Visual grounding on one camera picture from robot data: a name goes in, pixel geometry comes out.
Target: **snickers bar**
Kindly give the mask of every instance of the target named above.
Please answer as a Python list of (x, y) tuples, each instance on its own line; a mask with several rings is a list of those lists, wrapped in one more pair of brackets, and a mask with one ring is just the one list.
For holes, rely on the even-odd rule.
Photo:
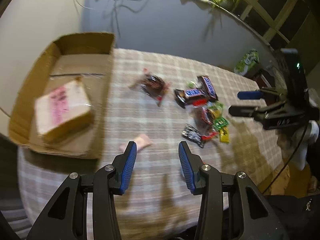
[(206, 98), (204, 92), (197, 88), (186, 90), (175, 89), (174, 94), (177, 103), (182, 107), (184, 107), (185, 105), (190, 105), (199, 99)]
[(214, 102), (218, 100), (218, 96), (216, 94), (216, 91), (214, 90), (214, 87), (209, 79), (208, 76), (198, 76), (199, 82), (202, 84), (202, 89), (207, 93), (209, 97), (209, 101)]

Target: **yellow candy wrapper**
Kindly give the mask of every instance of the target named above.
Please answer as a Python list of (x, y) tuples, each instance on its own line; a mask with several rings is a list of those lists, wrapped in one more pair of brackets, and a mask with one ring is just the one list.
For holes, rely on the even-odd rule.
[(219, 111), (218, 109), (214, 110), (209, 108), (209, 113), (214, 119), (218, 119), (219, 117), (221, 117), (221, 111)]
[(228, 127), (227, 127), (227, 126), (222, 127), (222, 128), (219, 130), (219, 133), (220, 133), (220, 142), (229, 143), (229, 131), (228, 131)]

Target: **green candy wrapper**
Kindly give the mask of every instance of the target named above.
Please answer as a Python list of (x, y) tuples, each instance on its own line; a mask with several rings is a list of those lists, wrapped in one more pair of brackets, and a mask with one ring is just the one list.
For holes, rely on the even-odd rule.
[(229, 122), (227, 119), (223, 118), (223, 117), (220, 117), (218, 119), (215, 120), (214, 124), (213, 124), (213, 127), (219, 131), (221, 128), (225, 127), (229, 125)]

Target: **candy wrapper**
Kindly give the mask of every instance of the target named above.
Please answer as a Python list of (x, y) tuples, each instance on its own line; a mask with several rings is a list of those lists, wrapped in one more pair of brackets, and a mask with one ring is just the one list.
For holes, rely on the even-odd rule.
[(175, 99), (181, 107), (185, 108), (186, 105), (194, 104), (197, 101), (201, 101), (203, 104), (207, 101), (215, 102), (218, 100), (218, 96), (208, 76), (198, 76), (198, 83), (188, 83), (188, 86), (194, 88), (174, 90)]
[(214, 119), (206, 105), (194, 107), (191, 116), (193, 116), (196, 127), (201, 134), (207, 134), (212, 129)]
[(229, 130), (228, 130), (228, 127), (227, 126), (222, 127), (219, 130), (219, 133), (220, 133), (220, 142), (229, 143)]
[(207, 104), (208, 110), (214, 119), (218, 119), (222, 117), (223, 113), (223, 104), (216, 101), (215, 103), (208, 102)]
[(216, 119), (216, 120), (214, 121), (213, 127), (214, 127), (217, 131), (219, 131), (221, 128), (223, 128), (223, 127), (225, 127), (225, 126), (227, 126), (227, 125), (229, 125), (228, 120), (225, 119), (225, 118), (223, 118), (223, 117), (220, 117), (220, 118), (218, 118), (218, 119)]
[(186, 124), (184, 130), (182, 131), (181, 135), (185, 138), (188, 138), (190, 141), (193, 141), (199, 145), (199, 147), (203, 148), (204, 144), (216, 136), (218, 133), (216, 131), (212, 131), (209, 135), (201, 135), (201, 133), (194, 128), (190, 124)]
[(162, 99), (168, 92), (170, 85), (170, 83), (165, 83), (162, 78), (153, 75), (148, 69), (144, 68), (141, 78), (131, 85), (130, 88), (134, 89), (140, 86), (141, 89), (146, 94), (154, 98), (157, 101), (157, 105), (160, 106)]
[(202, 84), (201, 88), (203, 91), (206, 92), (208, 100), (210, 102), (215, 102), (218, 100), (218, 96), (216, 94), (216, 91), (214, 90), (214, 87), (211, 83), (211, 80), (208, 76), (198, 76), (198, 81)]

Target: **chocolate candy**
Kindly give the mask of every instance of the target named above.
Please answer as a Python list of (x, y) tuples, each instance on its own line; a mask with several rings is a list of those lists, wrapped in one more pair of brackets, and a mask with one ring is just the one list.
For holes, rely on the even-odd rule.
[(196, 128), (201, 134), (207, 134), (212, 128), (213, 119), (208, 114), (208, 109), (203, 106), (191, 109), (191, 115), (195, 120)]
[(206, 98), (204, 92), (198, 88), (186, 90), (175, 89), (174, 94), (177, 103), (183, 108), (185, 107), (185, 105), (190, 105), (199, 99)]
[(209, 101), (214, 102), (218, 100), (218, 96), (208, 76), (198, 76), (199, 82), (202, 84), (201, 89), (204, 90), (209, 97)]
[(148, 95), (157, 97), (164, 88), (164, 80), (151, 73), (147, 73), (145, 78), (141, 81), (140, 86)]
[(200, 132), (196, 128), (194, 128), (192, 125), (186, 124), (181, 135), (183, 137), (188, 138), (190, 141), (197, 143), (199, 145), (199, 147), (201, 147), (201, 148), (204, 147), (205, 140), (202, 139)]

